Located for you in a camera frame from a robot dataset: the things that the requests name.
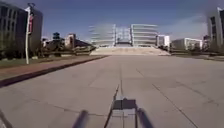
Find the street lamp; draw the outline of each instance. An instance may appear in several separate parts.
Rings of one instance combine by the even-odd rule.
[[[35,4],[28,3],[28,16],[27,16],[27,26],[26,26],[26,43],[25,43],[25,53],[26,53],[26,64],[29,64],[29,35],[32,33],[32,22],[33,22],[33,11]]]

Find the building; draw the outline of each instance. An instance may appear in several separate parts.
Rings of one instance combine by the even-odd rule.
[[[90,27],[91,42],[95,46],[113,47],[116,44],[116,25],[99,24]]]
[[[170,36],[158,35],[157,36],[157,46],[167,46],[170,45]]]
[[[76,35],[74,33],[68,34],[65,38],[65,48],[68,50],[72,50],[75,48]]]
[[[26,11],[0,1],[0,54],[23,56],[26,24]]]
[[[128,42],[131,43],[131,30],[126,27],[116,28],[116,43]]]
[[[207,12],[208,35],[211,48],[216,52],[224,52],[224,10],[215,8]]]
[[[29,50],[35,54],[35,52],[41,48],[43,14],[33,7],[28,7],[25,10],[30,15]]]
[[[156,45],[157,25],[132,24],[131,40],[134,46]]]
[[[24,57],[28,14],[32,14],[29,20],[29,50],[35,53],[41,47],[42,13],[30,7],[24,10],[0,1],[0,54],[3,56]]]
[[[196,47],[202,49],[203,42],[202,40],[198,39],[191,39],[191,38],[183,38],[173,40],[170,44],[170,49],[172,51],[186,51],[186,50],[193,50]]]

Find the pavement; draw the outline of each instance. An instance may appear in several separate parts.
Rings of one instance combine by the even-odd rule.
[[[65,60],[56,60],[56,58],[55,61],[50,62],[4,68],[0,70],[0,87],[103,57],[105,56],[75,56],[64,58]]]
[[[155,128],[223,128],[223,62],[169,56],[109,56],[0,89],[0,108],[15,128],[102,128],[113,95],[136,99]],[[129,112],[110,128],[134,128]]]

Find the staircase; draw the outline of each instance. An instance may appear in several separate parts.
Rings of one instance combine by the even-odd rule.
[[[170,55],[156,47],[100,47],[91,55]]]

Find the sky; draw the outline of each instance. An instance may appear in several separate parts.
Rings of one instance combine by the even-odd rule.
[[[223,0],[2,0],[20,8],[28,2],[44,15],[44,37],[61,37],[76,33],[79,39],[90,38],[89,26],[113,23],[158,25],[160,34],[171,39],[202,39],[207,33],[205,12],[212,7],[224,8]]]

